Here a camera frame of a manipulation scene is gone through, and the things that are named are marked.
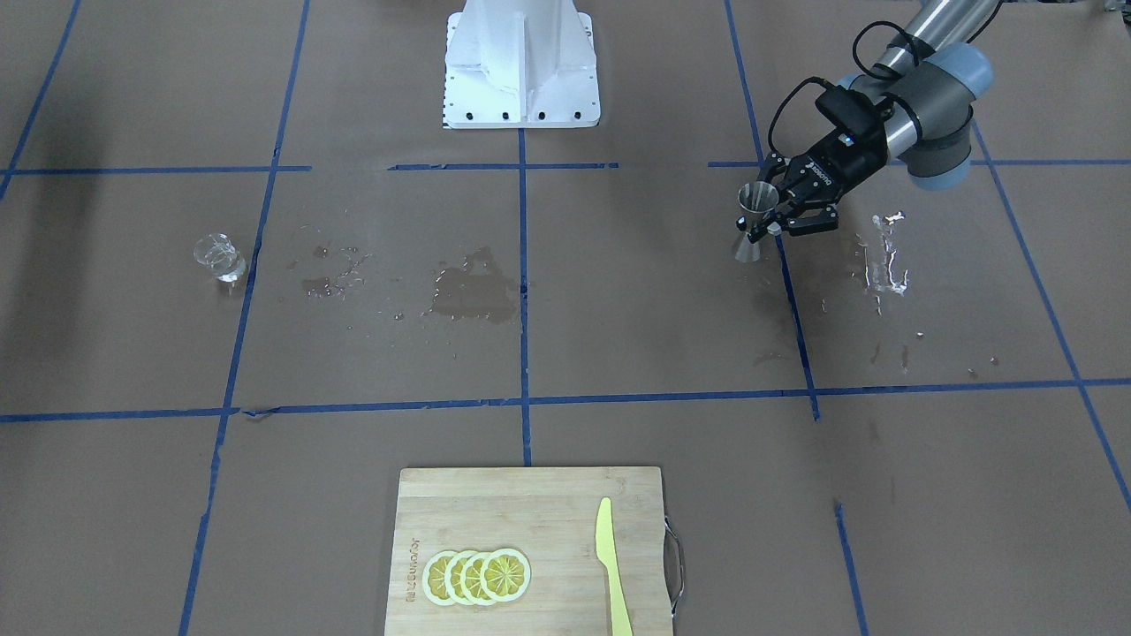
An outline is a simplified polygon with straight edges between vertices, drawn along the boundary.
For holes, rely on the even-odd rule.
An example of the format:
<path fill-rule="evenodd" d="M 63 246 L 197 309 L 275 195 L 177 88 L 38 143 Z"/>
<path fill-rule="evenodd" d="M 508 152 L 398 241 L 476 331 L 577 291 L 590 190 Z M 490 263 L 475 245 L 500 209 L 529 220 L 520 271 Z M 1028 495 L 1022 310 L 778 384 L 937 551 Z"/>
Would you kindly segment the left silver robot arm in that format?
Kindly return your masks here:
<path fill-rule="evenodd" d="M 998 1 L 929 1 L 873 65 L 819 86 L 815 111 L 831 131 L 795 156 L 769 149 L 752 184 L 739 191 L 739 231 L 749 246 L 766 235 L 831 232 L 838 205 L 884 165 L 901 161 L 929 192 L 959 184 L 972 166 L 974 103 L 994 80 L 976 38 Z"/>

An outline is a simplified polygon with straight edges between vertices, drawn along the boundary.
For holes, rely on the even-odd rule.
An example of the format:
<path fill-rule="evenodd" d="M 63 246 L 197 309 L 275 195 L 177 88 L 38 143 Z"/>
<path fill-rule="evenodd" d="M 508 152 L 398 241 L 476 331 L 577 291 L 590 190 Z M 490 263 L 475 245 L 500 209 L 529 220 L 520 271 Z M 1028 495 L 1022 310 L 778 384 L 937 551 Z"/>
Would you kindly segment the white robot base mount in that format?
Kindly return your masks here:
<path fill-rule="evenodd" d="M 593 20 L 573 1 L 468 1 L 444 36 L 444 128 L 599 124 Z"/>

